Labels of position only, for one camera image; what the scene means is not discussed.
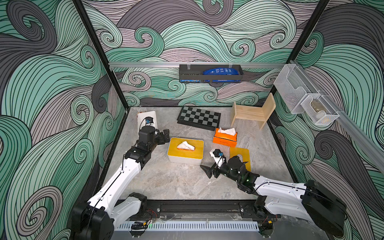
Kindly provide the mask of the yellow bamboo lid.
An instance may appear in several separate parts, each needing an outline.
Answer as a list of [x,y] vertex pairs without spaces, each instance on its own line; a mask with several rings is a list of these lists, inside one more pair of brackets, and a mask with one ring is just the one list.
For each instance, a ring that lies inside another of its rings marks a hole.
[[[194,150],[187,149],[186,142],[188,145],[194,147]],[[188,158],[201,160],[204,155],[204,141],[194,139],[182,139],[182,138],[171,138],[168,156],[178,158]]]
[[250,160],[250,151],[243,148],[232,148],[230,147],[230,157],[239,156],[242,162],[246,162],[246,169],[250,172],[251,169],[251,160]]

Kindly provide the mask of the orange tissue pack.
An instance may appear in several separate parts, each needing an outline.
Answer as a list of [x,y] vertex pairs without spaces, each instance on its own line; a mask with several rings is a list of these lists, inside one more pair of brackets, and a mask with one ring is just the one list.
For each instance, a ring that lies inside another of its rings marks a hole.
[[223,130],[216,128],[213,143],[234,148],[237,146],[238,133],[234,128]]
[[187,141],[183,141],[177,146],[178,150],[183,150],[183,151],[195,151],[195,147],[190,145]]

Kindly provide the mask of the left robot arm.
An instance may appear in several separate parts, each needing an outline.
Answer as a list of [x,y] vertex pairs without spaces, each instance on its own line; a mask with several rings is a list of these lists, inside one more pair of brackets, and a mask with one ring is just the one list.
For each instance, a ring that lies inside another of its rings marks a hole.
[[142,127],[138,136],[108,182],[87,202],[74,207],[71,222],[73,240],[110,240],[121,224],[143,210],[146,196],[133,193],[121,203],[119,197],[151,159],[156,146],[169,143],[171,138],[168,129],[160,131],[153,126]]

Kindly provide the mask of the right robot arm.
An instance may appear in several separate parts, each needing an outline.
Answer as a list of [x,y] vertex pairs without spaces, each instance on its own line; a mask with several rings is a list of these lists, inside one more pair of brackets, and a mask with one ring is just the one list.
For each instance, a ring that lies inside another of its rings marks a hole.
[[238,156],[227,160],[218,149],[211,156],[214,164],[211,167],[201,166],[208,178],[223,175],[235,181],[239,190],[262,198],[262,206],[272,215],[307,220],[330,235],[344,235],[347,206],[319,182],[277,181],[248,171]]

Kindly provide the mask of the black chessboard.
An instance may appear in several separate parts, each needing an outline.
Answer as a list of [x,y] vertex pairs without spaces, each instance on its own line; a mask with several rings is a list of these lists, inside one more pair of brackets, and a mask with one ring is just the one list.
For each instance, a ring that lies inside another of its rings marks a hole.
[[220,126],[221,113],[199,109],[196,107],[182,107],[177,118],[178,124],[215,131]]

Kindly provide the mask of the small wooden chair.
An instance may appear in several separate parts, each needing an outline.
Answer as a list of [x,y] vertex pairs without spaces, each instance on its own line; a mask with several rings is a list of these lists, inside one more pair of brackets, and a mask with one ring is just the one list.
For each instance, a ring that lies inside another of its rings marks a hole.
[[262,107],[242,106],[234,102],[231,127],[234,126],[237,119],[250,120],[257,121],[259,123],[259,129],[262,130],[275,108],[276,102],[272,93],[269,93]]

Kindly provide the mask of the blue object in basket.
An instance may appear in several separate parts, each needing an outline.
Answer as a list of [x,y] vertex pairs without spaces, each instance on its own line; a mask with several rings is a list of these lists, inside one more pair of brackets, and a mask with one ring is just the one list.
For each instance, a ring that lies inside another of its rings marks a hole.
[[232,76],[232,75],[239,75],[239,71],[237,71],[234,68],[214,68],[209,69],[206,71],[203,71],[203,75],[211,75],[211,76],[217,76],[217,75],[225,75],[225,76]]

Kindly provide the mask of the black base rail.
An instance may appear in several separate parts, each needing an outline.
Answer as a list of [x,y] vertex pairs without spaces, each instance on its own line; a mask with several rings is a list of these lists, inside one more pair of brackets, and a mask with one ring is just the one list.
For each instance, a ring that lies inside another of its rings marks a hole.
[[165,214],[272,213],[257,200],[146,200],[145,209]]

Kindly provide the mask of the black wall shelf basket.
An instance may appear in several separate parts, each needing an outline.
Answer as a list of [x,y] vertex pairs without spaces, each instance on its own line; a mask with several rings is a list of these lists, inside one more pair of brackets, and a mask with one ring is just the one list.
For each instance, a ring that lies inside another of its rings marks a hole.
[[[203,75],[203,71],[214,68],[234,68],[239,75],[232,76],[211,76]],[[244,72],[240,65],[179,65],[179,78],[181,83],[240,83]]]

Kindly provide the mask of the aluminium wall rail back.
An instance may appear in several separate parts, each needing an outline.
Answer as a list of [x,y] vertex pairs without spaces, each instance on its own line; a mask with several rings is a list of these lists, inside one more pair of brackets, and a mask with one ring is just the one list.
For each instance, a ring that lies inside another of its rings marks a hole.
[[218,63],[218,62],[109,62],[110,68],[178,68],[179,65],[240,65],[242,68],[251,69],[279,69],[282,63]]

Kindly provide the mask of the aluminium wall rail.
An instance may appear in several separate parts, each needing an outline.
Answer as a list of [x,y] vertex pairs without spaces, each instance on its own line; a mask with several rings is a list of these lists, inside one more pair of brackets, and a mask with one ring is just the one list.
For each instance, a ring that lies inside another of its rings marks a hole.
[[179,65],[240,65],[242,68],[251,69],[279,69],[282,63],[218,63],[218,62],[109,62],[110,68],[178,68]]
[[384,172],[384,152],[366,135],[353,120],[333,101],[330,95],[322,90],[307,74],[305,69],[295,60],[290,61],[298,67],[303,83],[308,87],[310,93],[325,101],[325,106],[331,108],[331,112],[339,115],[336,121],[347,132],[357,146],[372,160],[381,173]]

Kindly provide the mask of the clear plastic wall bin large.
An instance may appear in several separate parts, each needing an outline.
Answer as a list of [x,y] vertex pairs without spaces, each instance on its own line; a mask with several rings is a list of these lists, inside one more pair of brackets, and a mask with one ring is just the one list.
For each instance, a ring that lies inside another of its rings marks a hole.
[[302,114],[305,111],[301,103],[310,90],[304,80],[305,76],[298,65],[286,64],[274,82],[291,114]]

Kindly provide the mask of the clear plastic wall bin small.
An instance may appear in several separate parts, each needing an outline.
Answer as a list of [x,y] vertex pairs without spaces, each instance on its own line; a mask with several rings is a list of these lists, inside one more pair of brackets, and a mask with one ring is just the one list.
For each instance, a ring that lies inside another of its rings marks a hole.
[[329,126],[340,116],[320,94],[308,94],[301,107],[317,126]]

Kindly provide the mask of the aluminium wall rail right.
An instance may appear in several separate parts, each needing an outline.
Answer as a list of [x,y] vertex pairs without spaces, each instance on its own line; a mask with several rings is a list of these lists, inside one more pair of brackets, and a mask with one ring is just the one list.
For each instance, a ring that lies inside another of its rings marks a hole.
[[310,93],[325,101],[325,106],[331,108],[331,112],[339,115],[336,121],[347,132],[357,146],[372,160],[381,173],[384,172],[384,152],[366,135],[353,120],[333,101],[330,95],[322,90],[307,74],[305,69],[295,60],[290,61],[298,67],[303,83],[308,87]]

